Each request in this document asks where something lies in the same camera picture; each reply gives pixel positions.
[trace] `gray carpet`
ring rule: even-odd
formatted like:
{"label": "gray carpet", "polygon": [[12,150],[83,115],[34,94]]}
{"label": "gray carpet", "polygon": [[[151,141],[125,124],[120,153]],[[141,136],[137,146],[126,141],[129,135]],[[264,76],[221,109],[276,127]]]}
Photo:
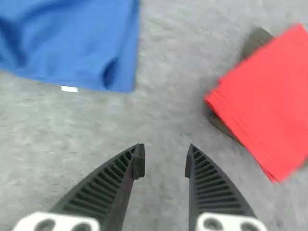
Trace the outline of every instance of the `gray carpet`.
{"label": "gray carpet", "polygon": [[186,231],[185,156],[195,144],[227,173],[270,231],[308,229],[308,168],[272,184],[245,148],[205,117],[203,94],[237,62],[253,26],[308,28],[302,0],[142,1],[132,94],[80,90],[0,74],[0,230],[47,211],[98,165],[140,142],[123,231]]}

